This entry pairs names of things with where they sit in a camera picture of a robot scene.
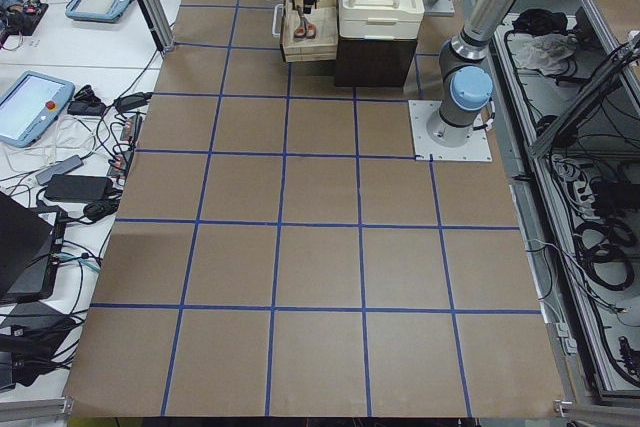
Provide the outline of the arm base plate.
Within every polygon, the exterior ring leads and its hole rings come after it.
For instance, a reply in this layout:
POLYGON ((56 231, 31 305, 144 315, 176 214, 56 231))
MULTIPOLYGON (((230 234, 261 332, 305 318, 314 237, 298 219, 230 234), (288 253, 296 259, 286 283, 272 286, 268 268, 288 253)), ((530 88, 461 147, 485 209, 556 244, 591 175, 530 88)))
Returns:
POLYGON ((491 162, 480 115, 474 124, 453 127, 440 116, 440 101, 409 100, 414 158, 418 161, 491 162))

